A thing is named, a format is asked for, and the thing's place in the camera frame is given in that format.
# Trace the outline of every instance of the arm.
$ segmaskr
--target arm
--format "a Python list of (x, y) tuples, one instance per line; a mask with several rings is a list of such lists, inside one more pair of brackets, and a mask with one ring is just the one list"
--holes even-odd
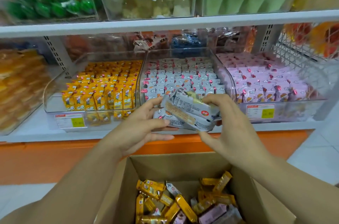
[(252, 176), (301, 222), (338, 223), (338, 188), (272, 156), (228, 95), (210, 95), (203, 101), (219, 106), (223, 127), (219, 138), (200, 132), (201, 140)]
[(148, 141), (174, 138), (151, 133), (154, 129), (176, 130), (165, 128), (168, 120), (151, 119), (153, 106), (161, 99), (143, 104), (108, 133), (44, 198), (8, 214), (0, 224), (93, 224), (120, 159)]

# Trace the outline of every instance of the shelf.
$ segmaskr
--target shelf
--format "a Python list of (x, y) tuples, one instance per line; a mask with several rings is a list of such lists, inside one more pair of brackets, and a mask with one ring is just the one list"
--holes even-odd
[(0, 38), (338, 21), (339, 10), (0, 27)]
[[(16, 130), (8, 136), (0, 137), (0, 141), (8, 143), (22, 142), (46, 142), (46, 141), (67, 141), (67, 140), (90, 140), (101, 139), (109, 130), (115, 128), (119, 122), (98, 127), (97, 131), (65, 132), (62, 129), (51, 129), (48, 122), (48, 115), (40, 106), (32, 115), (26, 119)], [(294, 123), (262, 123), (254, 124), (256, 131), (276, 131), (276, 130), (305, 130), (316, 129), (324, 125), (324, 121), (314, 121), (310, 119), (306, 122)], [(215, 127), (213, 133), (220, 133), (221, 127)], [(196, 134), (195, 131), (180, 129), (176, 132), (165, 132), (173, 135)]]

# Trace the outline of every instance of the orange shelf base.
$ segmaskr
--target orange shelf base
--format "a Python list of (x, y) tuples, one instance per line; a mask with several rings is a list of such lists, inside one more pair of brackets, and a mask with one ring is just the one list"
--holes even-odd
[[(305, 130), (258, 132), (275, 156), (288, 159), (308, 137)], [(0, 185), (58, 182), (99, 140), (0, 144)], [(150, 142), (135, 154), (212, 151), (197, 134)]]

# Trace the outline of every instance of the hand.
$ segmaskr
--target hand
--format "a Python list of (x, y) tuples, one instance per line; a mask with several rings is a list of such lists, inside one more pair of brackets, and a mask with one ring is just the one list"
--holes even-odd
[(173, 139), (172, 135), (152, 133), (152, 131), (178, 130), (178, 128), (167, 127), (169, 120), (153, 119), (153, 114), (159, 110), (153, 107), (159, 105), (161, 101), (162, 97), (148, 100), (109, 132), (104, 140), (118, 149), (124, 157), (136, 152), (147, 142)]
[(269, 161), (271, 156), (249, 119), (228, 95), (212, 94), (204, 97), (202, 101), (219, 106), (223, 123), (219, 138), (213, 138), (207, 132), (199, 132), (204, 143), (224, 156), (232, 165), (245, 171), (253, 164)]

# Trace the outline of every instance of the white tile floor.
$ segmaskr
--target white tile floor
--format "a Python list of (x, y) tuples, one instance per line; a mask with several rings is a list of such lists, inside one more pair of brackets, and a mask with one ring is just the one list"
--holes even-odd
[[(339, 125), (329, 123), (314, 132), (288, 162), (330, 184), (339, 183)], [(0, 186), (0, 219), (11, 211), (40, 200), (55, 184)]]

